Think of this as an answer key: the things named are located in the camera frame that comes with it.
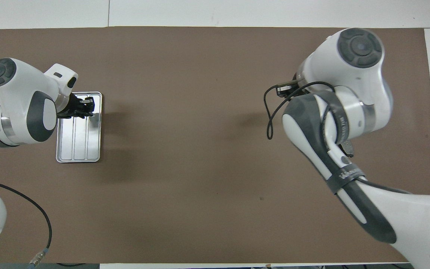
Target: brown mat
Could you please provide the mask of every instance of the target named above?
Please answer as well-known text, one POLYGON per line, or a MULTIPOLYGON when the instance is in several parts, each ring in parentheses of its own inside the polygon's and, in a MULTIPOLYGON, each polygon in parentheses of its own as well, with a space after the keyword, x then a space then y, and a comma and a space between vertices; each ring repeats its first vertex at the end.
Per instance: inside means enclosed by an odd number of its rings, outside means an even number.
MULTIPOLYGON (((60 164, 56 136, 0 149, 0 182, 53 223, 45 262, 399 262, 286 138, 265 137, 263 92, 338 29, 111 27, 0 30, 0 58, 79 73, 104 95, 102 155, 60 164)), ((376 29, 395 99, 388 126, 353 140, 373 182, 430 194, 430 79, 423 29, 376 29)), ((271 97, 275 107, 281 99, 271 97)), ((46 244, 43 217, 0 189, 0 262, 46 244)))

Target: metal tray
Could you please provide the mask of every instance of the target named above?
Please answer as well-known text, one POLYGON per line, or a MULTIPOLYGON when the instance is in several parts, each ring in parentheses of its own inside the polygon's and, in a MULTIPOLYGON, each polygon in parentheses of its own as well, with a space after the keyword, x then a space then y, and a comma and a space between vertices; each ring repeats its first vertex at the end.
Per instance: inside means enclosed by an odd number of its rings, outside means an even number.
POLYGON ((74 92, 81 99, 94 98, 94 116, 58 119, 56 160, 60 163, 97 162, 100 158, 102 94, 74 92))

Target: white robotic arm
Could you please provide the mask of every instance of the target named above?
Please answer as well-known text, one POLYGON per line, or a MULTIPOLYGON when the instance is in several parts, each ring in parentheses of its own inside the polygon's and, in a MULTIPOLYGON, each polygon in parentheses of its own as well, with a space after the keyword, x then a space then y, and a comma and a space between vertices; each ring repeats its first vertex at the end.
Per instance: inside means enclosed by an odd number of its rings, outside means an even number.
MULTIPOLYGON (((0 148, 46 141, 58 117, 91 116, 93 100, 71 93, 77 78, 77 73, 59 64, 42 73, 17 59, 0 59, 0 148)), ((5 219, 0 198, 0 233, 5 219)))
POLYGON ((368 182, 339 146, 389 121, 393 102, 381 76, 383 58, 384 47, 370 31, 352 28, 328 37, 301 64, 296 80, 277 88, 290 99, 283 127, 365 231, 416 269, 430 269, 430 196, 368 182))

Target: black cable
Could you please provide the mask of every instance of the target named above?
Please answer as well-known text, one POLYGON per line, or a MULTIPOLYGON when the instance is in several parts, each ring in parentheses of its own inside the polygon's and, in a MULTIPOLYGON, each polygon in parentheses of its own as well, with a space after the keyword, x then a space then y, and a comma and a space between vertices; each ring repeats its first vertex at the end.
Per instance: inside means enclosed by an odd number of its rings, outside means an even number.
MULTIPOLYGON (((263 95, 263 102, 264 102, 265 108, 267 110, 268 119, 270 118, 271 114, 270 114, 270 110, 268 109, 268 105, 267 105, 267 94, 276 87, 277 87, 277 85, 271 86, 268 90, 265 91, 265 94, 263 95)), ((273 123, 271 121, 268 122, 267 137, 268 137, 268 139, 271 139, 271 137, 273 137, 273 123)))
POLYGON ((286 103, 286 102, 288 102, 292 97, 294 97, 297 93, 299 93, 301 90, 304 90, 305 88, 307 88, 307 87, 309 87, 309 86, 312 86, 312 85, 318 85, 318 84, 321 84, 321 85, 326 85, 326 86, 328 86, 331 90, 333 90, 333 92, 335 91, 334 90, 334 87, 333 87, 333 85, 331 85, 331 84, 329 84, 329 83, 327 83, 327 82, 323 82, 323 81, 314 81, 314 82, 310 82, 310 83, 308 83, 308 84, 306 84, 306 85, 303 85, 302 87, 299 87, 298 89, 296 89, 294 92, 292 92, 290 95, 288 95, 287 97, 286 97, 286 99, 285 100, 283 100, 283 102, 281 102, 281 104, 275 109, 275 111, 273 111, 273 114, 271 114, 271 116, 270 116, 270 112, 269 112, 269 110, 268 110, 268 105, 267 105, 267 103, 266 103, 266 94, 270 91, 270 90, 273 90, 275 87, 276 87, 276 85, 274 85, 274 86, 272 86, 272 87, 270 87, 268 90, 266 90, 266 92, 265 92, 265 95, 264 95, 264 101, 265 101, 265 108, 267 109, 267 112, 268 112, 268 125, 267 125, 267 138, 269 139, 269 140, 271 140, 272 138, 273 138, 273 118, 275 117, 275 115, 276 115, 276 113, 278 112, 278 110, 280 110, 280 108, 286 103))
POLYGON ((9 191, 14 192, 15 194, 21 196, 22 198, 26 199, 27 201, 29 201, 30 203, 32 203, 35 207, 37 207, 37 209, 39 209, 39 211, 41 211, 41 213, 44 215, 44 218, 46 218, 46 222, 47 222, 47 227, 49 229, 49 239, 47 240, 47 245, 46 248, 49 248, 49 246, 51 245, 51 239, 53 238, 53 228, 51 227, 51 222, 49 221, 49 217, 46 214, 46 211, 44 211, 44 209, 39 206, 39 204, 37 204, 35 201, 33 201, 31 198, 27 197, 26 195, 22 194, 21 192, 8 187, 6 185, 3 185, 0 183, 0 187, 3 189, 7 189, 9 191))
POLYGON ((74 267, 74 266, 84 265, 85 263, 77 263, 77 264, 56 263, 56 264, 64 267, 74 267))
POLYGON ((396 268, 400 268, 400 269, 408 269, 408 268, 405 268, 405 267, 401 267, 401 266, 398 266, 398 265, 396 265, 396 264, 391 264, 392 266, 394 266, 394 267, 396 267, 396 268))

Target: cable connector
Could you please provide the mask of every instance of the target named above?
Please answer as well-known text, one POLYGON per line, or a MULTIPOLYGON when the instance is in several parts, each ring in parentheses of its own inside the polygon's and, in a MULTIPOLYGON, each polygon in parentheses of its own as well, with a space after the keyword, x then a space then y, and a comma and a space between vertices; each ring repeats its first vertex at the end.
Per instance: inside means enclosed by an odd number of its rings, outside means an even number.
POLYGON ((28 269, 33 269, 34 267, 38 266, 44 259, 44 256, 46 256, 48 251, 49 249, 45 248, 41 252, 36 254, 36 256, 34 256, 34 258, 31 260, 31 262, 29 262, 28 269))
POLYGON ((278 97, 286 98, 290 94, 292 94, 292 92, 296 91, 298 88, 299 86, 298 86, 297 80, 280 83, 276 85, 276 94, 278 95, 278 97))

